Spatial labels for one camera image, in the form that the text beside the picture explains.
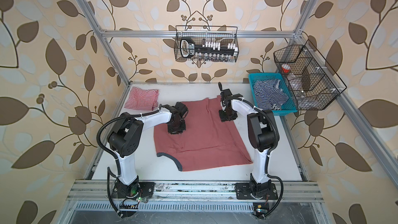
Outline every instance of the red towel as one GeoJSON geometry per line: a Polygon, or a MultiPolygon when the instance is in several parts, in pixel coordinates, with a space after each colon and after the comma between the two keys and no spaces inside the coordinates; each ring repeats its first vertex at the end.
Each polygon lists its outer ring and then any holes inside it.
{"type": "Polygon", "coordinates": [[[172,159],[184,172],[252,163],[235,123],[221,122],[220,99],[183,102],[189,112],[182,134],[169,134],[167,124],[155,126],[157,156],[172,159]]]}
{"type": "Polygon", "coordinates": [[[159,90],[142,90],[138,87],[132,87],[124,107],[135,110],[152,111],[158,106],[159,90]]]}

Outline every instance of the red cap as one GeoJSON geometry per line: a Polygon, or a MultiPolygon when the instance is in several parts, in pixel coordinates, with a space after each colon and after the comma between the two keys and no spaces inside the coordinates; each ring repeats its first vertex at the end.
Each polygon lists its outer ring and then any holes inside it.
{"type": "Polygon", "coordinates": [[[290,71],[290,66],[289,65],[287,65],[287,64],[282,64],[282,71],[284,72],[284,73],[288,73],[289,71],[290,71]]]}

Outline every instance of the teal plastic basket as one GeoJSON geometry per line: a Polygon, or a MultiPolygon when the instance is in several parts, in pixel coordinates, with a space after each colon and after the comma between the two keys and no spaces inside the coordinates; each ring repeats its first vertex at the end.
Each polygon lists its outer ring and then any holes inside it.
{"type": "Polygon", "coordinates": [[[253,85],[257,81],[267,81],[267,80],[272,80],[272,79],[281,80],[279,82],[279,87],[283,90],[284,93],[286,93],[289,96],[289,99],[287,100],[287,102],[282,105],[282,110],[277,110],[277,111],[272,110],[274,115],[285,116],[291,112],[297,112],[295,104],[293,103],[293,100],[292,100],[292,96],[291,96],[289,90],[287,89],[285,81],[283,80],[280,73],[250,73],[249,74],[251,93],[253,94],[254,104],[256,105],[256,107],[258,107],[258,106],[257,106],[256,97],[254,96],[253,85]]]}

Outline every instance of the wire basket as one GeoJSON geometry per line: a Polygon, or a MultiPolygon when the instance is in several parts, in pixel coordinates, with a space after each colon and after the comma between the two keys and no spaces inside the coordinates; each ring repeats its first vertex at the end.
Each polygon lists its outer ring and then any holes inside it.
{"type": "Polygon", "coordinates": [[[297,110],[324,110],[346,88],[346,84],[327,62],[319,64],[311,52],[314,45],[290,45],[274,52],[276,66],[293,96],[297,110]],[[340,79],[335,85],[325,71],[340,79]]]}
{"type": "Polygon", "coordinates": [[[177,25],[176,61],[236,62],[239,54],[237,27],[177,25]]]}

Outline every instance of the blue and white striped clothing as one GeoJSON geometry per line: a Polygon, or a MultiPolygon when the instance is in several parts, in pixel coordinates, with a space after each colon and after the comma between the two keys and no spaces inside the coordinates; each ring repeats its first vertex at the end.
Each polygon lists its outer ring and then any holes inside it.
{"type": "Polygon", "coordinates": [[[253,85],[257,106],[261,109],[282,110],[289,96],[279,87],[279,79],[257,81],[253,85]]]}

